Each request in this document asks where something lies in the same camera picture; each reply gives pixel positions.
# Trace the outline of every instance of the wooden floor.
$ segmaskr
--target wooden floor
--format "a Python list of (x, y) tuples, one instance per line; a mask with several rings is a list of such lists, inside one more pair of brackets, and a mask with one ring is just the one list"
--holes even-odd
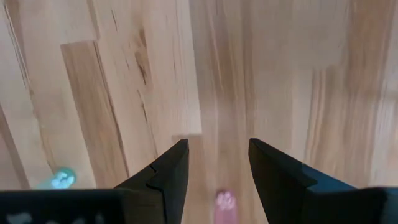
[(190, 140), (184, 223), (232, 189), (266, 222), (257, 137), (357, 187), (398, 185), (396, 0), (2, 0), (0, 189), (58, 167), (112, 187)]

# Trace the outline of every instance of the pink object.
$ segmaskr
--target pink object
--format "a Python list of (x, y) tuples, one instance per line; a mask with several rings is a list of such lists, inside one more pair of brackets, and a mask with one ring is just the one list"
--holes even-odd
[(221, 190), (216, 196), (215, 224), (238, 224), (236, 198), (230, 190)]

